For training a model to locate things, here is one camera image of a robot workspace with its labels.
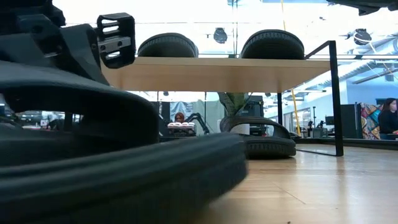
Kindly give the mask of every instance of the table top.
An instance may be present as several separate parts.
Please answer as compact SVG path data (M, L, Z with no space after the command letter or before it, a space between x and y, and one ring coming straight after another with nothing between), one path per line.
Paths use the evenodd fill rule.
M326 60L138 57L105 78L127 91L227 91L280 93L330 70Z

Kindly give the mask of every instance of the spotlight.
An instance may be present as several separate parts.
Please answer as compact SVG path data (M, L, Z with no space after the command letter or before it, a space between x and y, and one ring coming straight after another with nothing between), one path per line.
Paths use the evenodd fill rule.
M214 31L213 38L217 43L225 44L226 40L228 39L228 36L226 35L224 28L216 28L216 30Z
M348 33L346 40L350 37L354 37L354 43L356 45L366 45L372 41L372 37L368 32L366 32L366 29L356 29L354 32Z

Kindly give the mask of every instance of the desk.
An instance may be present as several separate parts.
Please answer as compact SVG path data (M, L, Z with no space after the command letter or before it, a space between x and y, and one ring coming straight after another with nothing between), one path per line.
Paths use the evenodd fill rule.
M282 93L330 70L322 60L138 57L105 78L128 91L225 91Z
M344 157L297 152L291 159L249 161L246 180L190 224L397 223L397 160L397 151L345 147Z

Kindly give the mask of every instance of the colorful artwork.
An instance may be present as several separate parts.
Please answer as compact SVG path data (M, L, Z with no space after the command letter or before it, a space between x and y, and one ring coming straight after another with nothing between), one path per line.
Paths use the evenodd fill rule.
M362 135L364 139L380 139L378 116L382 105L361 103Z

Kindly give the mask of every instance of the wooden floor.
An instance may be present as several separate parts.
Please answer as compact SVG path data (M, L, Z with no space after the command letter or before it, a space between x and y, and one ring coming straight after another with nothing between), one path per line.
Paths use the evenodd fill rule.
M246 180L199 216L192 223L398 223L398 151L345 147L339 158L250 161Z

